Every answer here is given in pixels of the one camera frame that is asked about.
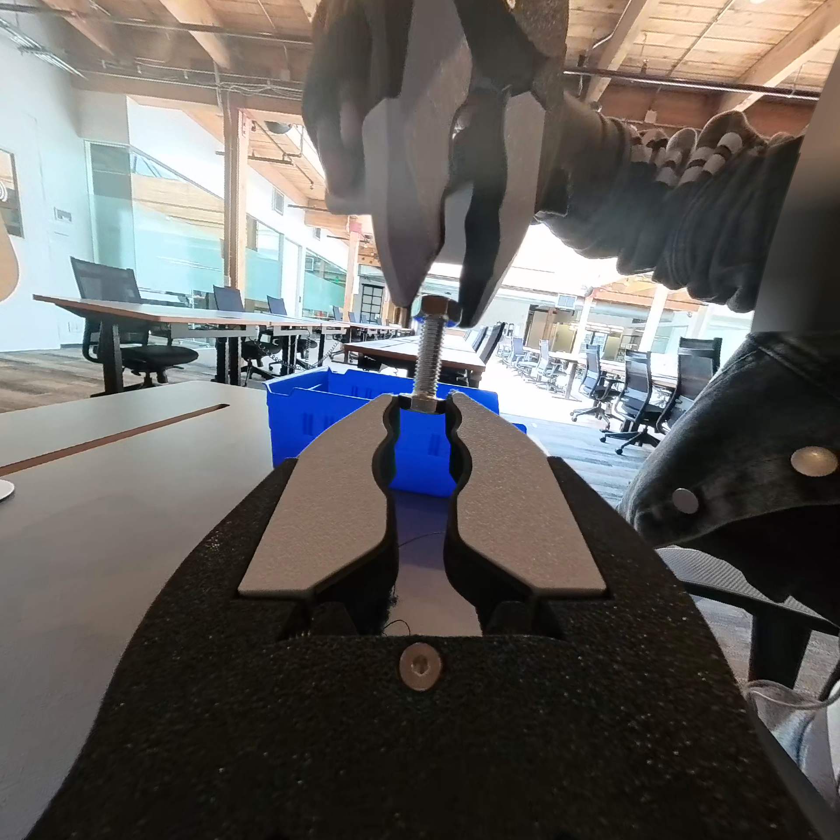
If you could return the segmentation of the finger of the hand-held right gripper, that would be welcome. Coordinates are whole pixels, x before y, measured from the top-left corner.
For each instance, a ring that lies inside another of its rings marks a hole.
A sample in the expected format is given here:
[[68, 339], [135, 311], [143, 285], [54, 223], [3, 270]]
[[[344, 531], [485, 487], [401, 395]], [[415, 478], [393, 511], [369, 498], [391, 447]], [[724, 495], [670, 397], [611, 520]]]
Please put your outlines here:
[[391, 298], [410, 309], [444, 245], [452, 128], [473, 59], [455, 2], [383, 3], [377, 11], [364, 207]]
[[488, 89], [472, 91], [455, 117], [438, 260], [460, 265], [461, 328], [481, 320], [532, 222], [544, 120], [532, 93]]

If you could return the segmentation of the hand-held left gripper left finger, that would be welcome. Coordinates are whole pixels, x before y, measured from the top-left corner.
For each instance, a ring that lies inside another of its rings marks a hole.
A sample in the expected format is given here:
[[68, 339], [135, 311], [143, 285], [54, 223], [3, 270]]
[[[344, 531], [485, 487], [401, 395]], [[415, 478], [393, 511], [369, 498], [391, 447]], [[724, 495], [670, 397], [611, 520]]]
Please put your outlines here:
[[314, 601], [385, 551], [395, 580], [391, 483], [400, 400], [364, 402], [305, 447], [238, 585], [251, 598]]

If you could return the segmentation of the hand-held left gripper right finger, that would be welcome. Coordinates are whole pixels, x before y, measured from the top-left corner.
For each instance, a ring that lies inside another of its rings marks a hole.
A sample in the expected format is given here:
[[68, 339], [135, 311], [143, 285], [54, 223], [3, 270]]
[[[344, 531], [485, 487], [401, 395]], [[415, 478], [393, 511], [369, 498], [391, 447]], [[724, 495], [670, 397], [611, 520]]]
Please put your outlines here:
[[446, 402], [455, 536], [526, 597], [601, 597], [606, 583], [531, 438], [463, 392]]

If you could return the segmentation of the blue plastic bin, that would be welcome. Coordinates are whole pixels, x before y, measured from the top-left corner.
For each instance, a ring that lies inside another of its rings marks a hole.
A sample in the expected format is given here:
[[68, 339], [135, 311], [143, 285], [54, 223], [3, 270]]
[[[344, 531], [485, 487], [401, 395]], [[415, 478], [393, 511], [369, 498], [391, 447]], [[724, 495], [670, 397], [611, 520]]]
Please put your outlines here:
[[[370, 400], [404, 395], [412, 386], [395, 375], [324, 367], [270, 381], [266, 401], [274, 465], [298, 457], [326, 429]], [[392, 488], [447, 498], [455, 488], [449, 452], [443, 416], [402, 412]]]

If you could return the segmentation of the person's right forearm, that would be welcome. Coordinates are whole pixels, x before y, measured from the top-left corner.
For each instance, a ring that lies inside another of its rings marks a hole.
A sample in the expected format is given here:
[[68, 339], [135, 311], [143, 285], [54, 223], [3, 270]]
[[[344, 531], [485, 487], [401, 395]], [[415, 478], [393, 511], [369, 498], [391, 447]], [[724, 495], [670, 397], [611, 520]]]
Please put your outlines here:
[[535, 219], [577, 254], [671, 290], [755, 308], [803, 134], [757, 133], [741, 111], [703, 130], [640, 133], [567, 98]]

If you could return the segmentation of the long wooden table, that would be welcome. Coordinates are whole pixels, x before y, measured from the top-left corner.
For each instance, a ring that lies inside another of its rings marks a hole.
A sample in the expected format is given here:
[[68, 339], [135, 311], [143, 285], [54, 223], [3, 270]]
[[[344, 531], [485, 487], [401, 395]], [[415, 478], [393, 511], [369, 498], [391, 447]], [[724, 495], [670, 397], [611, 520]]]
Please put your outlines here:
[[[345, 342], [342, 349], [347, 355], [359, 357], [358, 365], [370, 371], [383, 367], [405, 371], [414, 377], [419, 348], [419, 337], [406, 335], [393, 339], [364, 342]], [[465, 338], [446, 332], [441, 350], [439, 382], [447, 385], [479, 387], [487, 362], [473, 350]]]

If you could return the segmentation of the dark denim jacket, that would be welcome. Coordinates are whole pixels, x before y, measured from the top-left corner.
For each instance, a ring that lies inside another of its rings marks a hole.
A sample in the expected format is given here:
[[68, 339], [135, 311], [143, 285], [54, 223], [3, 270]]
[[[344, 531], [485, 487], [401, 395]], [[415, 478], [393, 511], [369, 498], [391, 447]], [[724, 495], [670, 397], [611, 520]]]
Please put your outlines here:
[[838, 331], [748, 336], [666, 435], [619, 512], [758, 588], [838, 599]]

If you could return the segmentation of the wood-edged office desk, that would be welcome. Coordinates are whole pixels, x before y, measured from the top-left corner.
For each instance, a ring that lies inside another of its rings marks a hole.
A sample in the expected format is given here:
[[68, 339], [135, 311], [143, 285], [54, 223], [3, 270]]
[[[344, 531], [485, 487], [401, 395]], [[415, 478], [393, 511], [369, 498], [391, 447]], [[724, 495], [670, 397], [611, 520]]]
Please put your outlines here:
[[201, 308], [175, 308], [152, 304], [103, 301], [74, 297], [34, 295], [35, 301], [51, 303], [64, 310], [101, 324], [99, 358], [105, 396], [125, 390], [125, 365], [119, 345], [119, 325], [128, 320], [163, 325], [173, 339], [191, 337], [217, 341], [215, 382], [241, 385], [240, 350], [245, 339], [255, 339], [262, 329], [312, 330], [316, 323], [303, 318], [273, 316], [262, 312], [217, 311]]

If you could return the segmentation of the light jeans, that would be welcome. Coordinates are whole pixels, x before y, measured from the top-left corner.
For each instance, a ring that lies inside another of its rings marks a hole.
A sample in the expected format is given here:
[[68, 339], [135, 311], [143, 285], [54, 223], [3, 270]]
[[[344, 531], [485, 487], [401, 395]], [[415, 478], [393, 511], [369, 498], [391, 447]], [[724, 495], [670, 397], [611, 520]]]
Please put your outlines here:
[[839, 813], [839, 683], [824, 700], [770, 680], [747, 684], [745, 697], [763, 725]]

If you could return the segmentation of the wooden support post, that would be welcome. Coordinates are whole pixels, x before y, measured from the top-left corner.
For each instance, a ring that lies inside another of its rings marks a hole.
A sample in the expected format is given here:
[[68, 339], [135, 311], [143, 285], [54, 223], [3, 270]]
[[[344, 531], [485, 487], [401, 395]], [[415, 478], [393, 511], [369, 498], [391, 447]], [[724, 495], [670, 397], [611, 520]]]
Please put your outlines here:
[[225, 285], [245, 292], [247, 169], [251, 120], [234, 94], [223, 103]]

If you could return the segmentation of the framed wall picture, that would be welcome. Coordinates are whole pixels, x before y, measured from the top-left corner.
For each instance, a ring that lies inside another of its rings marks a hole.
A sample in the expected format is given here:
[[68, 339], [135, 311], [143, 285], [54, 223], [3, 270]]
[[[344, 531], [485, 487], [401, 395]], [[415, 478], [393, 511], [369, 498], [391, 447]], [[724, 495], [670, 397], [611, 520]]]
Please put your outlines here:
[[14, 237], [25, 236], [20, 190], [14, 154], [1, 149], [1, 216], [6, 231]]

